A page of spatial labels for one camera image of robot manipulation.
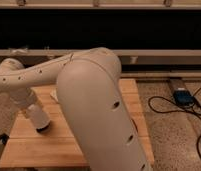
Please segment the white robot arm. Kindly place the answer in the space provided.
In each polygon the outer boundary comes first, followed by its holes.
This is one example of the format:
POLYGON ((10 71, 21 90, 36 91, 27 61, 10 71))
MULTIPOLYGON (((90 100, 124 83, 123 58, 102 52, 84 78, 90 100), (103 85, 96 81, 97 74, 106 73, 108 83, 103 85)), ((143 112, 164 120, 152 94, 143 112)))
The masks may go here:
POLYGON ((0 64, 0 91, 54 84, 62 113, 92 171, 152 171, 119 89, 110 49, 74 52, 29 68, 0 64))

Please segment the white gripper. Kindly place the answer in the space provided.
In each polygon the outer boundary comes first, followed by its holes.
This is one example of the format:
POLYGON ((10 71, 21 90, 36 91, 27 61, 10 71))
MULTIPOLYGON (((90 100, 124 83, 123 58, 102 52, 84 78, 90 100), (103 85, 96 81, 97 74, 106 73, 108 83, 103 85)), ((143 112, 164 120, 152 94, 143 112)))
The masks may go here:
POLYGON ((22 101, 20 108, 26 112, 35 129, 43 128, 50 124, 48 114, 43 110, 42 105, 37 101, 22 101))

